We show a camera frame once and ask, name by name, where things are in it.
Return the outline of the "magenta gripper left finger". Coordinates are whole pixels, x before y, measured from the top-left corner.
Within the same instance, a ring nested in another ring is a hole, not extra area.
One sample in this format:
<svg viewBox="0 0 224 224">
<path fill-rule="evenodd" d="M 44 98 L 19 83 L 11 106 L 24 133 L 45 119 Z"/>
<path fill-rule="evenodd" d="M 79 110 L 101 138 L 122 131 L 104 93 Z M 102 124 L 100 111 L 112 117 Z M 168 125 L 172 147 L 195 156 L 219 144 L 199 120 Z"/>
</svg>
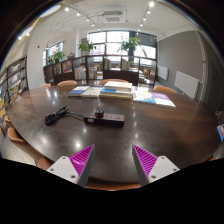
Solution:
<svg viewBox="0 0 224 224">
<path fill-rule="evenodd" d="M 76 185 L 85 187 L 94 156 L 95 145 L 90 145 L 70 157 L 61 156 L 47 171 Z"/>
</svg>

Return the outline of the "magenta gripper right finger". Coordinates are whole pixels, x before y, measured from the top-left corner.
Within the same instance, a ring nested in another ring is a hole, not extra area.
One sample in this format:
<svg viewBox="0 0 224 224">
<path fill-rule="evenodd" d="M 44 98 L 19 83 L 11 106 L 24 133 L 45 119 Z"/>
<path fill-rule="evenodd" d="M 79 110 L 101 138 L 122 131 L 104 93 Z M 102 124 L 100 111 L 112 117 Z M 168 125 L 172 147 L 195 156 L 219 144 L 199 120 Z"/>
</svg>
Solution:
<svg viewBox="0 0 224 224">
<path fill-rule="evenodd" d="M 157 157 L 153 153 L 137 146 L 132 146 L 132 155 L 142 186 L 157 181 L 165 176 L 177 172 L 179 168 L 166 156 Z"/>
</svg>

